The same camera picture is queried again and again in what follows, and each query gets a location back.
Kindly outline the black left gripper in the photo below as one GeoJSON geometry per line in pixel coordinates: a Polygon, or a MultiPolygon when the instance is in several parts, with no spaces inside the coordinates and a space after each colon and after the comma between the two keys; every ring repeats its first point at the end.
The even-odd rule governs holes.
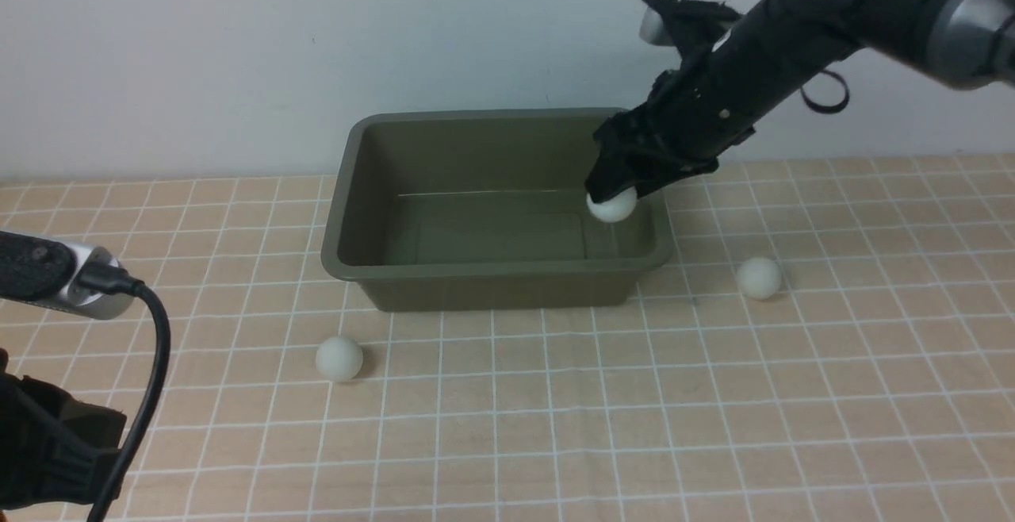
{"type": "Polygon", "coordinates": [[[1,507],[92,505],[111,479],[127,417],[7,371],[1,358],[1,507]]]}

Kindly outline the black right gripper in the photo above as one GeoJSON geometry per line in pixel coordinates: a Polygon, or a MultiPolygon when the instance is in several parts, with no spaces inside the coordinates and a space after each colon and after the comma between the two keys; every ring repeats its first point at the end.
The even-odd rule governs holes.
{"type": "Polygon", "coordinates": [[[641,198],[682,179],[713,174],[725,150],[756,132],[728,94],[707,71],[660,74],[642,104],[595,130],[599,154],[586,178],[588,196],[602,204],[632,189],[641,198]]]}

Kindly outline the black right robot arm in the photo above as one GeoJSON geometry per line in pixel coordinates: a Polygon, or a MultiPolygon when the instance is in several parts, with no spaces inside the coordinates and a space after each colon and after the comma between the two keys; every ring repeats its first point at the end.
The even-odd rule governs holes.
{"type": "Polygon", "coordinates": [[[953,90],[1013,83],[1014,0],[644,0],[642,39],[673,46],[676,69],[595,131],[586,193],[642,198],[709,175],[718,157],[815,76],[874,49],[953,90]]]}

